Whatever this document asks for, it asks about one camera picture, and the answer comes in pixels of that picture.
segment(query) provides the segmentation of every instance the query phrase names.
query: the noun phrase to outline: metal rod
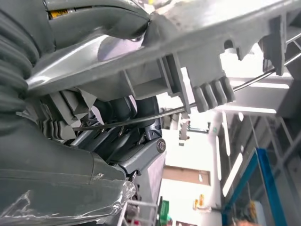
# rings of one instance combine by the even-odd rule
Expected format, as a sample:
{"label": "metal rod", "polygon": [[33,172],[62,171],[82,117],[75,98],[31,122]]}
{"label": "metal rod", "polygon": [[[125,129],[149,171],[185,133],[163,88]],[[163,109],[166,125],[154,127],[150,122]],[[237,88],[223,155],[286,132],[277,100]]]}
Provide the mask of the metal rod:
{"label": "metal rod", "polygon": [[[301,53],[299,53],[294,57],[292,57],[287,61],[286,61],[284,63],[284,66],[289,65],[291,62],[298,59],[301,57]],[[253,83],[263,80],[264,78],[269,77],[271,74],[274,73],[275,71],[275,68],[269,70],[267,72],[265,72],[262,75],[255,77],[253,79],[247,81],[244,84],[239,85],[239,86],[236,86],[233,88],[234,92],[237,92],[238,90],[245,88],[245,87],[248,87],[250,85],[252,85]],[[189,104],[190,108],[192,107],[196,107],[197,104],[195,103],[192,103]],[[121,121],[121,122],[116,122],[116,123],[111,123],[111,124],[105,124],[105,125],[99,125],[99,126],[87,126],[87,127],[75,127],[73,128],[74,131],[86,131],[86,130],[99,130],[99,129],[108,129],[108,128],[113,128],[113,127],[119,127],[119,126],[127,126],[127,125],[131,125],[131,124],[136,124],[136,123],[140,123],[140,122],[143,122],[143,121],[148,121],[148,120],[152,120],[152,119],[158,119],[158,118],[161,118],[164,116],[167,116],[167,115],[171,115],[171,114],[177,114],[177,113],[181,113],[181,112],[184,112],[185,109],[183,106],[182,107],[178,107],[178,108],[175,108],[175,109],[172,109],[172,110],[169,110],[169,111],[166,111],[166,112],[162,112],[162,113],[158,113],[158,114],[155,114],[152,116],[146,116],[146,117],[142,117],[142,118],[137,118],[137,119],[132,119],[132,120],[127,120],[127,121]]]}

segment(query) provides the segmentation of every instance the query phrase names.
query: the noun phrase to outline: clear plastic wrap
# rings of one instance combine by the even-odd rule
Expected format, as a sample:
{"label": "clear plastic wrap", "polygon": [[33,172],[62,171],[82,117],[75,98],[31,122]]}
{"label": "clear plastic wrap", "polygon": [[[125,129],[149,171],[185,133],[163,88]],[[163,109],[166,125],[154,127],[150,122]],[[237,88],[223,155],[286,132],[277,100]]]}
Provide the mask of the clear plastic wrap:
{"label": "clear plastic wrap", "polygon": [[97,176],[0,170],[0,225],[74,225],[118,214],[135,186]]}

